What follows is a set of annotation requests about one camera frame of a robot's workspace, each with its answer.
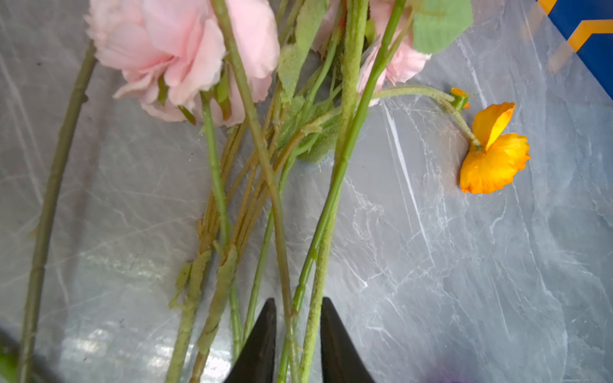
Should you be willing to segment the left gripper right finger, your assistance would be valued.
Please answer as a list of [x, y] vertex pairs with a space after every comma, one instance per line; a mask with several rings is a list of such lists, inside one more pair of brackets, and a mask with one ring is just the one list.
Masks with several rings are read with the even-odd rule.
[[324, 383], [375, 383], [328, 297], [322, 299], [320, 340]]

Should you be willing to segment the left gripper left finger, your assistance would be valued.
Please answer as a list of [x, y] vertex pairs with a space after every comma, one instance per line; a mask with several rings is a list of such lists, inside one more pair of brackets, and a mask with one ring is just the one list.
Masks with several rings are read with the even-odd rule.
[[269, 298], [255, 322], [244, 349], [224, 383], [272, 383], [275, 372], [277, 313]]

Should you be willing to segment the purple blue glass vase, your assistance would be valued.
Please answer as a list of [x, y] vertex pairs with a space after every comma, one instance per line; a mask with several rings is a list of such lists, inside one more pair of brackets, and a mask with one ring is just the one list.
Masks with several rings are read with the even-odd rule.
[[435, 365], [424, 376], [427, 383], [469, 383], [477, 382], [471, 369], [463, 365]]

